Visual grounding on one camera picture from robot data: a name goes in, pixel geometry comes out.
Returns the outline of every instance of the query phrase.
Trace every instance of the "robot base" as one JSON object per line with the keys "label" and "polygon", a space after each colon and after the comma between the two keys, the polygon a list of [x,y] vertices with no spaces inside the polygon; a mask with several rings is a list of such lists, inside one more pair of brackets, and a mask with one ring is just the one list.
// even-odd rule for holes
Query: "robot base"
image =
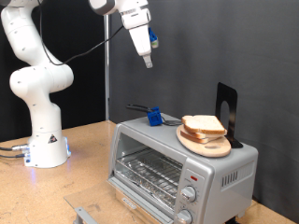
{"label": "robot base", "polygon": [[33,133],[28,139],[29,153],[24,157],[25,166],[51,168],[64,164],[70,157],[66,137],[62,131]]}

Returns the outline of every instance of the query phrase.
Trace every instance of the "warning label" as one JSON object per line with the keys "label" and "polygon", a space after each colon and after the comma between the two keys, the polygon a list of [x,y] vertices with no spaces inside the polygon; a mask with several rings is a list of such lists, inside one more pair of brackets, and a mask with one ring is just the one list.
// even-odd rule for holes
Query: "warning label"
{"label": "warning label", "polygon": [[50,136],[49,143],[57,142],[57,138],[55,138],[54,134]]}

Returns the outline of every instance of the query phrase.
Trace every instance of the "black plate holder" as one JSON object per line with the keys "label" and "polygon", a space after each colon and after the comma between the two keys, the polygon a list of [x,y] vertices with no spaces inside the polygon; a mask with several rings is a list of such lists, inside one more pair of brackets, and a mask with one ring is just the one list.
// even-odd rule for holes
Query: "black plate holder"
{"label": "black plate holder", "polygon": [[224,101],[227,102],[230,110],[230,118],[229,118],[226,138],[229,140],[232,148],[242,148],[243,145],[234,138],[236,102],[237,102],[236,90],[219,82],[217,88],[216,113],[215,113],[216,117],[219,120],[221,120],[221,106]]}

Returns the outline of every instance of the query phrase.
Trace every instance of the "oven rack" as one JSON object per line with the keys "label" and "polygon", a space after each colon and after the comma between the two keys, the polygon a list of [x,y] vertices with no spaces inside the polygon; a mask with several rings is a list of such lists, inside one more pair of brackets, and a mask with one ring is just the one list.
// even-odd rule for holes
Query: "oven rack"
{"label": "oven rack", "polygon": [[173,207],[177,197],[182,164],[152,148],[120,158],[117,162],[127,168],[121,172],[122,175]]}

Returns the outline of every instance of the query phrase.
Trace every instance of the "metal tool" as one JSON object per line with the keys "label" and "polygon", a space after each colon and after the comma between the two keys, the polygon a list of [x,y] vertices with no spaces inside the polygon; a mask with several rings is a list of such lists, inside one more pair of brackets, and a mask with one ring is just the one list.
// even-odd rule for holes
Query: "metal tool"
{"label": "metal tool", "polygon": [[[143,105],[127,105],[126,108],[141,111],[141,112],[146,112],[146,113],[154,112],[153,109],[151,109],[149,107],[146,107],[146,106],[143,106]],[[178,126],[178,125],[182,124],[180,120],[166,120],[163,116],[161,116],[161,117],[164,121],[163,122],[164,125]]]}

